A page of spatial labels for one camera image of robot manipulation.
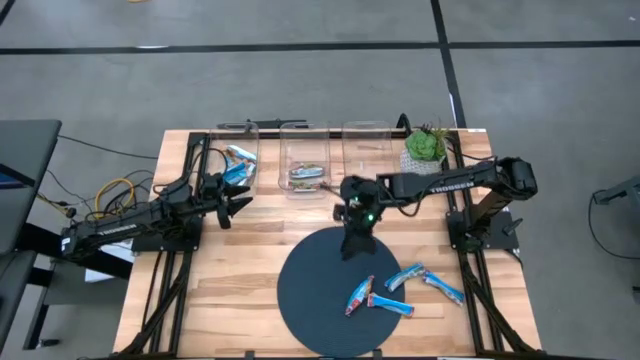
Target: wood plank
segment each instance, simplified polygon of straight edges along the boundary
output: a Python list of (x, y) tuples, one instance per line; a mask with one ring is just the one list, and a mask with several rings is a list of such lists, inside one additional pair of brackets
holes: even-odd
[[(171, 130), (164, 136), (154, 184), (180, 176), (189, 131)], [(484, 157), (491, 154), (486, 132), (459, 131), (463, 152)], [(337, 199), (325, 194), (308, 201), (287, 197), (278, 185), (280, 144), (260, 142), (258, 178), (253, 202), (232, 220), (232, 229), (220, 229), (215, 216), (206, 217), (200, 249), (194, 253), (180, 357), (314, 356), (288, 331), (277, 306), (277, 278), (293, 247), (305, 236), (328, 226), (338, 226), (331, 211)], [(393, 140), (393, 159), (398, 161), (402, 140)], [(332, 183), (344, 176), (342, 143), (330, 141)], [(363, 150), (359, 155), (367, 155)], [(473, 189), (474, 201), (487, 191)], [(416, 218), (408, 219), (387, 210), (376, 225), (376, 236), (394, 253), (401, 266), (422, 261), (452, 286), (462, 279), (456, 254), (449, 247), (444, 195), (425, 198)], [(496, 305), (523, 339), (534, 347), (540, 342), (520, 265), (502, 251), (485, 252), (494, 287)], [(114, 350), (122, 349), (139, 331), (155, 254), (142, 254), (133, 266)], [(151, 311), (159, 290), (158, 272)], [(471, 355), (473, 342), (467, 310), (450, 302), (439, 290), (420, 281), (406, 283), (407, 302), (416, 307), (411, 319), (402, 319), (381, 349), (386, 356)], [(483, 332), (488, 339), (487, 321)], [(161, 349), (166, 349), (170, 321), (165, 321)]]

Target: green plant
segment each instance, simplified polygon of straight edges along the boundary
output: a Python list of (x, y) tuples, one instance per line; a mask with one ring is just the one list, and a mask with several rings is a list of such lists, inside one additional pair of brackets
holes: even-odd
[(445, 148), (447, 134), (446, 129), (435, 129), (433, 126), (424, 125), (420, 130), (409, 135), (405, 146), (414, 160), (440, 160), (447, 153)]

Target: concrete floor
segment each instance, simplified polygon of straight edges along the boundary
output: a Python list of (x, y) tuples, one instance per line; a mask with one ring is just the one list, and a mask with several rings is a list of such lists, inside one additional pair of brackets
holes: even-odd
[[(450, 41), (640, 38), (632, 0), (446, 0), (442, 8)], [(436, 39), (423, 0), (17, 0), (0, 27), (0, 47)], [(638, 174), (640, 48), (456, 50), (453, 60), (467, 125), (486, 127), (496, 154), (522, 156), (538, 178), (540, 193), (511, 208), (525, 219), (518, 232), (544, 348), (636, 359), (640, 305), (630, 288), (640, 263), (597, 248), (586, 209), (591, 192)], [(246, 118), (392, 124), (406, 112), (414, 123), (453, 121), (438, 50), (1, 56), (0, 79), (0, 119), (57, 118), (63, 134), (149, 155), (165, 129)], [(60, 141), (49, 168), (91, 197), (114, 176), (154, 167)], [(73, 200), (48, 176), (41, 190)], [(594, 227), (610, 249), (640, 255), (640, 225), (627, 210), (626, 202), (597, 207)], [(65, 225), (42, 204), (30, 221)], [(27, 289), (0, 358), (110, 351), (121, 303), (53, 307), (43, 335), (63, 343), (21, 351), (37, 296)]]

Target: round black plate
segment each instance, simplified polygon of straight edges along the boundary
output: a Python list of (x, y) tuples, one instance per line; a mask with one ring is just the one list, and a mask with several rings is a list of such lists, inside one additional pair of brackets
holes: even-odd
[(400, 271), (391, 251), (376, 239), (374, 255), (342, 261), (343, 228), (317, 231), (289, 254), (278, 278), (278, 306), (291, 333), (325, 356), (354, 357), (376, 349), (393, 332), (400, 314), (360, 305), (344, 315), (351, 293), (374, 275), (373, 292), (404, 301), (404, 287), (389, 293), (384, 282)]

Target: clear plastic bin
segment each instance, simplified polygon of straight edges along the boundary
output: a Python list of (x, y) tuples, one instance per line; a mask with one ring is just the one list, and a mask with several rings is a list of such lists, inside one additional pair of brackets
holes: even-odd
[[(228, 159), (228, 173), (225, 174), (225, 180), (232, 184), (251, 187), (250, 192), (241, 196), (255, 195), (258, 185), (258, 160), (260, 159), (258, 125), (253, 122), (220, 124), (217, 129), (210, 131), (210, 139), (210, 147), (224, 152)], [(223, 172), (225, 169), (223, 158), (216, 151), (210, 151), (207, 165), (210, 173)], [(232, 171), (231, 169), (234, 169), (235, 166), (242, 169)]]
[[(295, 170), (307, 167), (322, 174), (304, 177)], [(329, 152), (329, 128), (325, 124), (308, 122), (287, 123), (280, 127), (280, 176), (278, 185), (291, 199), (322, 198), (326, 191), (321, 183), (331, 185), (331, 157)]]
[(354, 121), (342, 127), (344, 175), (375, 179), (396, 171), (391, 129), (385, 122)]

